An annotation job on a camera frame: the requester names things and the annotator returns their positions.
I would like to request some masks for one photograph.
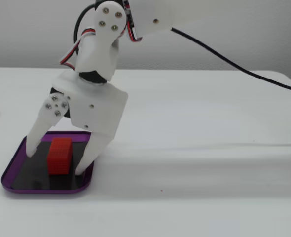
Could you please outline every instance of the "red cube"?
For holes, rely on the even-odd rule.
[[[72,139],[54,138],[47,156],[50,175],[68,174],[72,158]]]

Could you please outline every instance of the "tray rim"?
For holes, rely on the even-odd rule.
[[[87,136],[90,136],[91,132],[87,132],[87,131],[49,131],[44,135],[44,137],[48,136],[48,135],[87,135]],[[74,190],[21,190],[21,189],[13,189],[10,184],[5,183],[5,178],[6,178],[8,171],[11,169],[15,159],[17,158],[19,152],[21,151],[22,147],[26,143],[26,138],[27,137],[23,138],[23,140],[20,143],[19,147],[17,148],[13,158],[10,160],[3,175],[1,176],[1,183],[2,183],[2,186],[5,190],[12,192],[12,193],[17,193],[17,194],[76,194],[76,193],[82,192],[90,185],[91,179],[92,179],[92,174],[93,174],[94,162],[85,170],[84,181],[83,181],[84,185],[79,189],[74,189]]]

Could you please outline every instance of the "white table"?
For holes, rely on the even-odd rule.
[[[0,177],[61,71],[0,68]],[[291,91],[230,71],[117,71],[113,83],[130,98],[91,186],[0,183],[0,237],[291,237]]]

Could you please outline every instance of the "metal screw head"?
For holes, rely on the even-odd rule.
[[[58,97],[54,95],[54,96],[51,97],[51,99],[52,99],[53,101],[56,101],[56,100],[58,100]]]
[[[103,9],[103,13],[104,13],[104,14],[108,14],[108,13],[109,13],[109,9],[108,9],[107,7],[105,7],[105,8]]]
[[[117,31],[117,30],[118,30],[118,26],[113,25],[113,26],[111,27],[111,29],[112,29],[113,31]]]
[[[105,21],[100,21],[98,24],[102,27],[104,27],[106,25]]]
[[[67,104],[66,102],[63,102],[63,103],[61,104],[61,107],[64,108],[64,109],[66,109],[66,108],[68,107],[68,104]]]
[[[117,13],[115,14],[115,16],[116,16],[117,18],[121,18],[121,17],[122,17],[122,13],[121,13],[121,12],[117,12]]]
[[[45,106],[46,106],[46,108],[49,109],[49,110],[51,110],[51,108],[52,108],[50,104],[46,104]]]
[[[56,110],[56,111],[55,111],[55,116],[60,117],[60,116],[61,116],[60,111]]]

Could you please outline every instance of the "purple tray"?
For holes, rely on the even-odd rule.
[[[90,132],[81,132],[81,131],[48,132],[43,137],[42,142],[51,142],[53,138],[57,138],[57,137],[72,138],[73,143],[88,142],[90,139],[90,136],[91,136]],[[19,194],[75,194],[86,189],[91,183],[94,163],[92,163],[84,172],[80,187],[78,189],[70,189],[70,190],[14,189],[12,185],[17,175],[19,174],[26,159],[27,159],[27,156],[26,156],[26,137],[25,137],[23,141],[21,142],[20,146],[18,147],[14,157],[12,158],[9,165],[7,166],[4,174],[2,175],[1,183],[6,190],[13,193],[19,193]]]

